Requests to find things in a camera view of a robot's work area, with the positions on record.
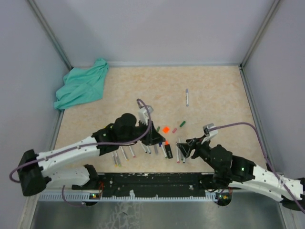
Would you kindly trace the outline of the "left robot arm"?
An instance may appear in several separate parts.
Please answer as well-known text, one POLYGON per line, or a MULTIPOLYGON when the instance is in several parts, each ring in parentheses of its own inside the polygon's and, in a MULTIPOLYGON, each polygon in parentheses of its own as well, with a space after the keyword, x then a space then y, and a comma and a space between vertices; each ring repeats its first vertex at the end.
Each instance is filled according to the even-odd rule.
POLYGON ((123 145, 141 142, 151 146, 164 141, 151 120, 137 121, 134 115, 125 113, 114 123, 70 146, 41 153, 32 149, 26 151, 17 170, 22 193, 29 197, 54 185, 94 189, 99 184, 99 177, 93 166, 84 165, 75 172, 62 168, 89 157, 111 153, 123 145))

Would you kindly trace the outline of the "black orange highlighter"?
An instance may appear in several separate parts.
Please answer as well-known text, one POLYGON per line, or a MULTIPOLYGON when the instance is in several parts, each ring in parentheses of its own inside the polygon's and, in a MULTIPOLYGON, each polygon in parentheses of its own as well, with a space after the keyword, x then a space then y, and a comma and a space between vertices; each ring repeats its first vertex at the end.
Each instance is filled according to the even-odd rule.
POLYGON ((164 147, 165 147, 165 151, 166 151, 168 159, 172 159, 173 154, 172 154, 171 146, 168 141, 165 141, 164 147))

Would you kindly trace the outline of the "yellow cap marker pen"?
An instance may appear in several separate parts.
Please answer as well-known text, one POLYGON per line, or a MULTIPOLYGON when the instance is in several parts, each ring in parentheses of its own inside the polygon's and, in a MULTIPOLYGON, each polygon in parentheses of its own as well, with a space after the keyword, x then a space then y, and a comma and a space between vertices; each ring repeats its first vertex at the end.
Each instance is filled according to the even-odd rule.
POLYGON ((129 159, 128 159, 128 157, 127 157, 127 154, 126 154, 126 152, 125 152, 125 150, 124 150, 124 148, 123 148, 122 146, 120 146, 120 150, 121 150, 121 152, 122 152, 122 154, 123 154, 124 159, 125 159, 126 161, 129 161, 129 159))

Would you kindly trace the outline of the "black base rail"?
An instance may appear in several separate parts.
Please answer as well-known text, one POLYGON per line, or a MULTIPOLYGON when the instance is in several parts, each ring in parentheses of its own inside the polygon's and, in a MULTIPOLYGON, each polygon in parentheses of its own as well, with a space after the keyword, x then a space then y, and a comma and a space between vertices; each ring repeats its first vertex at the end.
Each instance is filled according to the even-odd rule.
POLYGON ((225 189, 205 173, 100 173, 83 186, 73 190, 101 191, 103 197, 128 197, 133 191, 137 198, 204 197, 206 190, 225 189))

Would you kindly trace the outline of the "teal cloth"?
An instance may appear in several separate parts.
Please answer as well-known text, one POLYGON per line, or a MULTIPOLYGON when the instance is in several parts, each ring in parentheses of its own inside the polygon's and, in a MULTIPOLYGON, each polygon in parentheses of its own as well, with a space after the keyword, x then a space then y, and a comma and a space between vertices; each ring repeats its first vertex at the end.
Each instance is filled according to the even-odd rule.
POLYGON ((103 98, 104 81, 109 70, 108 63, 100 58, 92 67, 73 68, 63 77, 64 85, 57 90, 54 108, 65 110, 79 104, 103 98))

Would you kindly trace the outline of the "pink cap pen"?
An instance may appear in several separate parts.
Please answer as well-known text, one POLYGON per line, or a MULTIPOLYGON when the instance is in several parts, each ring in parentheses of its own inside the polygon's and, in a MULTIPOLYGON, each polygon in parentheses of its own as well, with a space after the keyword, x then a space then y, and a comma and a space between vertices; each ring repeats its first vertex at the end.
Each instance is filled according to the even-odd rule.
POLYGON ((135 154, 135 152, 134 152, 134 150, 133 150, 133 147, 132 147, 132 146, 129 146, 129 149, 130 149, 130 152, 131 152, 131 154, 132 154, 132 157, 133 157, 133 158, 136 158, 136 154, 135 154))
POLYGON ((177 145, 175 146, 175 148, 176 148, 176 161, 177 161, 177 164, 179 164, 180 163, 180 151, 179 151, 179 148, 177 145))

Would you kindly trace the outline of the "purple cap pen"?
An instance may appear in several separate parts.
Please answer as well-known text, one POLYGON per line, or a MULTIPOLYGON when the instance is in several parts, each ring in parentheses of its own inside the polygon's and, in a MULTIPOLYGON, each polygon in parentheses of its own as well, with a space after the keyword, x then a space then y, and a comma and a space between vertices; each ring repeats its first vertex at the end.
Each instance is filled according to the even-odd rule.
POLYGON ((157 148, 157 145, 153 145, 153 147, 154 147, 155 154, 158 155, 158 148, 157 148))

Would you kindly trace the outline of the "light green cap pen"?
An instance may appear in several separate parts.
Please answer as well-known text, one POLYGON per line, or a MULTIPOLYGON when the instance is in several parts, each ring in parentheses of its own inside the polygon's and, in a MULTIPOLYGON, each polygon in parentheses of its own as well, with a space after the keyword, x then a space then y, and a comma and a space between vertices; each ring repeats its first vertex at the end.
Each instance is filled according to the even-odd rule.
POLYGON ((122 165, 121 165, 121 161, 120 161, 120 158, 119 158, 119 155, 118 155, 117 151, 115 151, 114 154, 115 154, 115 158, 116 158, 118 167, 121 167, 122 165))

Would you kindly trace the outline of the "lilac cap pen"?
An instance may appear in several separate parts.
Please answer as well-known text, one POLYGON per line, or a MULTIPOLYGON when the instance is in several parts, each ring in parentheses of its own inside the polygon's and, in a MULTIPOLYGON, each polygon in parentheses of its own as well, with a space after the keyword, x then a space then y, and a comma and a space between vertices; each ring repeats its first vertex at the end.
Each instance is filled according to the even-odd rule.
POLYGON ((188 89, 185 90, 185 96, 186 96, 186 106, 188 107, 189 106, 189 90, 188 89))

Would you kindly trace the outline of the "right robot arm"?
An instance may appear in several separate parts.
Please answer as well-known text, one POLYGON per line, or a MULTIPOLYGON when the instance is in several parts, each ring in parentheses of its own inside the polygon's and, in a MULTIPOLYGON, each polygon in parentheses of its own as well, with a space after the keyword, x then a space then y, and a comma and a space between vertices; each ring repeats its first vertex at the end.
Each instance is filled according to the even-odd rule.
POLYGON ((305 181, 292 179, 265 169, 244 157, 235 156, 222 145, 210 147, 210 142, 189 139, 177 143, 185 158, 201 158, 213 170, 212 184, 216 189, 246 189, 282 204, 291 210, 305 209, 305 181))

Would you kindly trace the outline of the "orange highlighter cap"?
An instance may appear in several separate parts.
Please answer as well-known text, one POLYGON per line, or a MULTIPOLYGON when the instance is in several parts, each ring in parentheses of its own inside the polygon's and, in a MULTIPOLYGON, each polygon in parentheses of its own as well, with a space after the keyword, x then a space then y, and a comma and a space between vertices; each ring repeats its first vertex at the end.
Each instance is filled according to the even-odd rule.
POLYGON ((169 128, 169 127, 166 126, 166 127, 163 128, 163 132, 164 132, 164 133, 168 133, 169 131, 170 131, 170 128, 169 128))

